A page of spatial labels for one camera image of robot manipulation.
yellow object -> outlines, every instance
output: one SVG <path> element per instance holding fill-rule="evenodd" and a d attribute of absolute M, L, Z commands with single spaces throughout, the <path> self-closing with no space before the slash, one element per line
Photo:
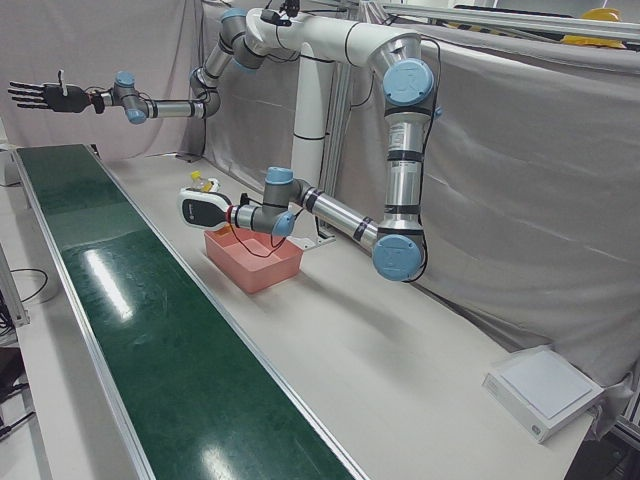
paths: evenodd
<path fill-rule="evenodd" d="M 600 20 L 604 22 L 619 22 L 620 10 L 615 8 L 594 8 L 582 15 L 580 18 L 583 20 Z M 592 47 L 609 47 L 609 48 L 621 48 L 627 47 L 620 40 L 612 40 L 607 38 L 592 38 L 592 37 L 580 37 L 577 35 L 565 35 L 562 39 L 562 43 L 569 45 L 585 45 Z"/>
<path fill-rule="evenodd" d="M 213 183 L 202 178 L 200 170 L 191 172 L 191 180 L 193 180 L 193 188 L 197 188 L 201 192 L 208 192 L 213 188 Z"/>

white box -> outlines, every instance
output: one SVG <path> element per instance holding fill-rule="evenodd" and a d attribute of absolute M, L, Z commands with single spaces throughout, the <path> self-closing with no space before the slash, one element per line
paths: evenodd
<path fill-rule="evenodd" d="M 603 392 L 546 347 L 518 352 L 495 365 L 483 386 L 538 443 L 594 405 Z"/>

white device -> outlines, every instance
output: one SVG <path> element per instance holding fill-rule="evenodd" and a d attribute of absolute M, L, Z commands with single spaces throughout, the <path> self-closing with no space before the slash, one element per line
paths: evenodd
<path fill-rule="evenodd" d="M 215 232 L 227 226 L 227 210 L 231 205 L 231 200 L 221 193 L 182 188 L 178 194 L 182 220 L 190 227 L 202 230 Z"/>
<path fill-rule="evenodd" d="M 494 366 L 483 386 L 538 443 L 593 406 L 604 391 L 562 356 L 540 347 Z"/>

robotic arm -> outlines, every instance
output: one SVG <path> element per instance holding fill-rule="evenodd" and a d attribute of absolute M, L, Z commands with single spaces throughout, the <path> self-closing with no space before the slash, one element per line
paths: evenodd
<path fill-rule="evenodd" d="M 331 79 L 329 68 L 334 62 L 371 68 L 382 81 L 389 124 L 386 201 L 379 224 L 312 187 L 311 183 L 317 181 L 314 175 L 296 179 L 291 170 L 278 168 L 269 169 L 260 207 L 232 205 L 220 194 L 183 189 L 181 211 L 192 226 L 215 230 L 232 224 L 286 237 L 295 222 L 288 211 L 291 201 L 371 250 L 374 266 L 383 277 L 413 280 L 427 263 L 420 222 L 423 138 L 435 115 L 434 77 L 420 59 L 420 36 L 395 27 L 298 14 L 297 2 L 287 1 L 281 7 L 281 12 L 289 14 L 286 17 L 262 9 L 248 13 L 230 9 L 222 15 L 218 44 L 191 74 L 192 100 L 146 98 L 136 90 L 133 75 L 127 72 L 119 72 L 113 88 L 107 91 L 85 92 L 66 85 L 60 75 L 58 84 L 12 83 L 20 90 L 10 92 L 22 108 L 80 112 L 93 105 L 97 113 L 102 113 L 105 107 L 121 106 L 134 124 L 147 118 L 207 118 L 220 106 L 218 79 L 230 62 L 255 70 L 274 49 L 301 52 L 292 154 L 292 167 L 298 172 L 306 170 L 305 161 L 321 157 L 322 148 L 318 146 L 324 142 L 325 121 L 314 115 L 324 109 L 308 99 L 326 90 Z"/>
<path fill-rule="evenodd" d="M 106 107 L 122 107 L 129 122 L 144 123 L 147 118 L 195 117 L 208 118 L 220 108 L 218 79 L 229 61 L 248 69 L 262 65 L 264 55 L 257 55 L 245 44 L 246 12 L 233 8 L 221 17 L 222 30 L 217 45 L 199 68 L 191 73 L 190 85 L 195 98 L 190 100 L 153 100 L 141 94 L 135 87 L 132 73 L 120 71 L 109 90 L 84 90 L 68 85 L 64 71 L 58 72 L 58 83 L 42 85 L 10 82 L 9 93 L 20 108 L 53 110 L 54 112 L 80 113 L 89 105 L 101 114 Z"/>

blue joint cap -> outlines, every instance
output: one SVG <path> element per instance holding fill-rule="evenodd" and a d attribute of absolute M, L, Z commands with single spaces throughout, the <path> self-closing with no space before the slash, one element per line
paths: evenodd
<path fill-rule="evenodd" d="M 247 16 L 247 11 L 245 9 L 230 8 L 229 10 L 224 12 L 222 15 L 220 15 L 220 21 L 223 22 L 227 18 L 231 18 L 231 17 L 246 17 L 246 16 Z"/>
<path fill-rule="evenodd" d="M 400 282 L 415 277 L 422 266 L 422 253 L 404 235 L 387 235 L 373 247 L 373 266 L 387 280 Z"/>
<path fill-rule="evenodd" d="M 137 108 L 128 108 L 124 111 L 129 119 L 129 122 L 134 125 L 140 125 L 147 121 L 147 116 L 144 114 L 142 110 L 138 110 Z"/>
<path fill-rule="evenodd" d="M 271 230 L 271 235 L 275 237 L 288 237 L 293 232 L 293 227 L 295 226 L 296 218 L 291 212 L 285 212 L 280 215 L 278 221 L 273 226 L 273 230 Z"/>
<path fill-rule="evenodd" d="M 240 62 L 238 62 L 235 58 L 231 59 L 231 63 L 233 65 L 235 65 L 237 68 L 239 68 L 240 70 L 242 70 L 244 73 L 249 73 L 251 75 L 253 75 L 254 73 L 256 73 L 256 69 L 255 68 L 249 68 L 249 67 L 245 67 L 244 65 L 242 65 Z"/>
<path fill-rule="evenodd" d="M 385 98 L 400 107 L 416 105 L 433 89 L 433 73 L 422 60 L 407 58 L 394 64 L 382 80 Z"/>
<path fill-rule="evenodd" d="M 133 85 L 136 83 L 136 79 L 133 76 L 133 73 L 126 72 L 124 70 L 116 73 L 116 84 L 124 87 L 124 88 L 133 88 Z"/>
<path fill-rule="evenodd" d="M 265 183 L 269 185 L 286 185 L 293 182 L 293 170 L 282 167 L 269 167 Z"/>

